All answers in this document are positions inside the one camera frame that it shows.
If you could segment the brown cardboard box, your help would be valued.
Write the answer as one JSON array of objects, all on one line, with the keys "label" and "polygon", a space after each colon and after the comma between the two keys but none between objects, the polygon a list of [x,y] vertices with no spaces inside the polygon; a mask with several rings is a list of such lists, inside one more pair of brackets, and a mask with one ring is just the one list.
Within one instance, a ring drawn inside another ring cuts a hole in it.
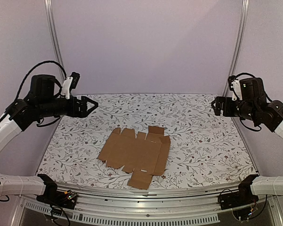
[{"label": "brown cardboard box", "polygon": [[106,140],[98,159],[107,167],[131,173],[128,186],[147,190],[153,176],[164,174],[171,140],[165,128],[149,126],[148,132],[115,128]]}]

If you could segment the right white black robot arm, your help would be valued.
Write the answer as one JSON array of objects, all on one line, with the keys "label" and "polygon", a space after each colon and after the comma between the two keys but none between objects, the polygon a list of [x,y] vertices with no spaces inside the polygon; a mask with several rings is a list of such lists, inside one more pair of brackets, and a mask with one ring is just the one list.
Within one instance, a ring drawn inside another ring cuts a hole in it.
[{"label": "right white black robot arm", "polygon": [[[255,132],[261,131],[263,124],[283,140],[283,103],[268,97],[261,78],[244,73],[246,78],[240,79],[242,75],[228,78],[229,89],[233,93],[231,97],[218,96],[212,101],[215,115],[250,120]],[[283,196],[283,176],[250,175],[239,184],[238,189],[234,195],[237,205],[244,205],[257,195]]]}]

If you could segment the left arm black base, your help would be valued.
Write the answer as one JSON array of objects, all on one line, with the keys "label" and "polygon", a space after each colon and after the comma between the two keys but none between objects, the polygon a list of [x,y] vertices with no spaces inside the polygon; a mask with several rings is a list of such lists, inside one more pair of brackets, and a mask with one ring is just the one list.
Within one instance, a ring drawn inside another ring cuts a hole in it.
[{"label": "left arm black base", "polygon": [[36,200],[49,205],[56,205],[62,208],[73,210],[78,198],[78,193],[72,190],[67,191],[45,191],[43,195],[37,195]]}]

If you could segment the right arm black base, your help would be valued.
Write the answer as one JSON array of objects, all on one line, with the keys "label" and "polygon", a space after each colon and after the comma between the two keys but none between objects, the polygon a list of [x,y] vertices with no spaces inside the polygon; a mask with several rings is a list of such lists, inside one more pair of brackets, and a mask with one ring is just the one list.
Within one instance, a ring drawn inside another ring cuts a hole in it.
[{"label": "right arm black base", "polygon": [[218,196],[218,203],[220,204],[221,210],[256,203],[258,200],[258,196],[253,195],[252,192],[247,189],[239,189],[239,191],[236,192],[230,189],[224,189]]}]

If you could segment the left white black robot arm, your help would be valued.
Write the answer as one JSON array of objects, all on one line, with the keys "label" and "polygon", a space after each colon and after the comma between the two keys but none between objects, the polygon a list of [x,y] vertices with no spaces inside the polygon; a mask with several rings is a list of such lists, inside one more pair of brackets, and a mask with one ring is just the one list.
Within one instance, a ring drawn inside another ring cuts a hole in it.
[{"label": "left white black robot arm", "polygon": [[[98,102],[82,96],[71,95],[80,75],[72,73],[64,83],[60,83],[53,75],[34,75],[25,98],[17,98],[5,110],[0,122],[0,152],[21,132],[31,124],[43,127],[41,121],[54,117],[57,121],[64,115],[72,118],[86,118],[98,108]],[[56,205],[60,201],[61,192],[57,184],[46,174],[36,176],[9,176],[0,174],[0,197],[9,195],[36,195],[37,200]]]}]

